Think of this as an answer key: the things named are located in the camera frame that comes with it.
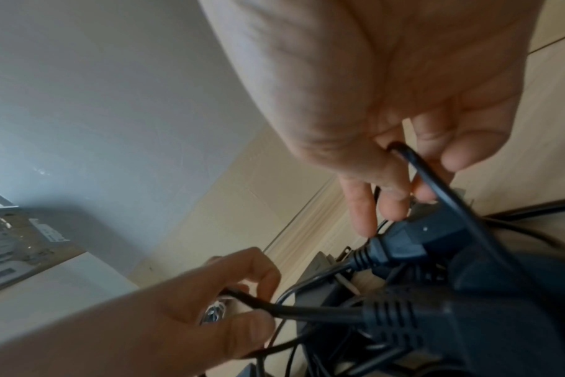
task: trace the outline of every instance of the gray wall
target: gray wall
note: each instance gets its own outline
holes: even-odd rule
[[[195,0],[0,0],[0,194],[121,273],[264,124]]]

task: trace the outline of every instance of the hand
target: hand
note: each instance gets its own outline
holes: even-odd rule
[[[281,275],[257,248],[228,255],[1,346],[0,376],[196,376],[261,348],[274,331],[264,311],[198,324],[243,279],[269,301]]]
[[[247,90],[298,157],[338,173],[353,224],[400,220],[412,191],[387,153],[411,118],[440,176],[508,139],[542,0],[202,0]]]

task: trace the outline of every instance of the person's left hand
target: person's left hand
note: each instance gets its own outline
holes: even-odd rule
[[[281,274],[258,248],[218,258],[1,346],[0,375],[198,375],[261,348],[274,332],[264,311],[199,325],[221,290],[244,279],[270,301]]]

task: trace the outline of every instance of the person's right hand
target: person's right hand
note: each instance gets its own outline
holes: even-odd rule
[[[339,174],[353,224],[400,220],[434,198],[384,147],[411,118],[446,181],[508,139],[542,0],[202,0],[271,125],[298,157]]]

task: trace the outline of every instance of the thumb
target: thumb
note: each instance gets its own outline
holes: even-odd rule
[[[270,314],[255,310],[196,328],[192,348],[198,370],[205,371],[263,347],[275,325]]]

